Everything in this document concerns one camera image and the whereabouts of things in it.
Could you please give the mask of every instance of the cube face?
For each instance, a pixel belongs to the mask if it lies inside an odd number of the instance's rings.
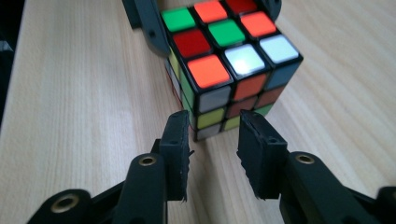
[[[266,115],[302,55],[253,0],[196,3],[162,12],[165,61],[194,139],[239,126],[241,109]]]

